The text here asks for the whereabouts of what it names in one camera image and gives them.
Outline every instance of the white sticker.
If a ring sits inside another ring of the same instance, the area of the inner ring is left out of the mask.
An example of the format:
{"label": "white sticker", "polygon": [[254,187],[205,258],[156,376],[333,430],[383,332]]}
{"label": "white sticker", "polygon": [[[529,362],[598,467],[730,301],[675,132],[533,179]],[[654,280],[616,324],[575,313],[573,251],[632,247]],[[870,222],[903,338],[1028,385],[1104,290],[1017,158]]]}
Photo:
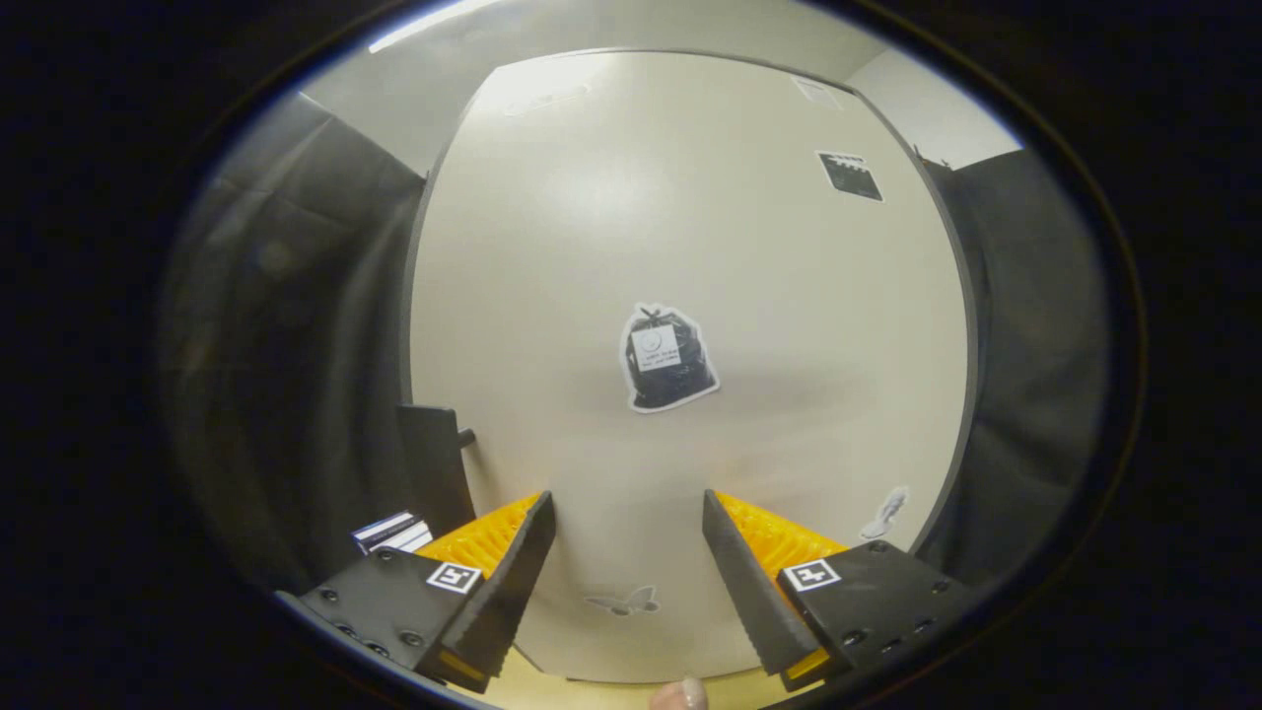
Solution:
{"label": "white sticker", "polygon": [[702,328],[678,308],[636,303],[620,346],[635,412],[673,410],[718,390]]}
{"label": "white sticker", "polygon": [[793,82],[798,84],[798,90],[801,91],[801,95],[810,101],[819,103],[820,106],[828,106],[834,111],[842,110],[842,105],[837,102],[837,97],[833,96],[833,92],[829,91],[827,86],[801,77],[793,77]]}
{"label": "white sticker", "polygon": [[877,509],[876,520],[863,526],[863,530],[859,531],[859,537],[863,540],[876,540],[890,532],[890,528],[893,527],[893,517],[899,515],[900,508],[906,506],[910,497],[911,489],[905,486],[891,491],[890,496],[885,498],[885,503]]}
{"label": "white sticker", "polygon": [[583,602],[588,604],[594,604],[601,609],[608,610],[610,614],[615,617],[631,617],[635,614],[656,614],[661,605],[654,599],[658,588],[655,586],[641,586],[640,589],[631,593],[626,599],[618,599],[616,597],[584,597]]}
{"label": "white sticker", "polygon": [[675,340],[674,325],[632,332],[631,342],[635,343],[635,364],[641,373],[683,363],[679,359],[679,342]]}
{"label": "white sticker", "polygon": [[427,583],[457,594],[468,594],[469,589],[482,576],[482,570],[466,567],[454,562],[443,562],[440,567],[429,575]]}
{"label": "white sticker", "polygon": [[806,591],[833,583],[842,581],[842,576],[833,571],[833,567],[823,560],[785,567],[789,581],[798,591]]}

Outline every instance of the trash bag sticker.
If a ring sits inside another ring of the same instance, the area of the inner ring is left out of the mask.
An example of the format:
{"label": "trash bag sticker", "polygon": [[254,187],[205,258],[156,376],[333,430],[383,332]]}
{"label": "trash bag sticker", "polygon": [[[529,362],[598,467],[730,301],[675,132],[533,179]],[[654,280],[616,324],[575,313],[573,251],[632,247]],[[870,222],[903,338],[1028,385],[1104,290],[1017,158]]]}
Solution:
{"label": "trash bag sticker", "polygon": [[676,308],[636,303],[622,328],[628,405],[641,415],[679,407],[718,390],[702,328]]}
{"label": "trash bag sticker", "polygon": [[815,154],[819,155],[819,161],[824,164],[824,174],[828,175],[828,180],[833,183],[833,187],[842,192],[885,202],[867,160],[848,153],[817,150]]}
{"label": "trash bag sticker", "polygon": [[905,486],[890,492],[886,497],[885,503],[876,512],[876,520],[871,523],[863,526],[859,531],[859,537],[863,540],[876,540],[885,533],[890,532],[893,527],[893,517],[899,515],[899,509],[907,503],[907,497],[911,496],[911,489]]}

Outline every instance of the label on trash bag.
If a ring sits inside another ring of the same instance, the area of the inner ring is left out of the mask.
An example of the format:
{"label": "label on trash bag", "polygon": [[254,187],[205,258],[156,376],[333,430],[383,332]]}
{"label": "label on trash bag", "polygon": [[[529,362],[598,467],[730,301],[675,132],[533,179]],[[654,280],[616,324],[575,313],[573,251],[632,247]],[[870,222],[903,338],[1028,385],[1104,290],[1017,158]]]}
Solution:
{"label": "label on trash bag", "polygon": [[678,308],[636,303],[621,342],[627,405],[635,412],[661,412],[718,390],[702,328]]}
{"label": "label on trash bag", "polygon": [[635,366],[641,373],[683,363],[679,359],[675,328],[671,325],[632,332],[631,342],[635,343]]}
{"label": "label on trash bag", "polygon": [[817,150],[815,154],[819,155],[819,161],[824,164],[824,174],[828,175],[828,182],[834,188],[840,192],[849,192],[851,194],[876,199],[877,202],[885,202],[867,160],[849,153]]}

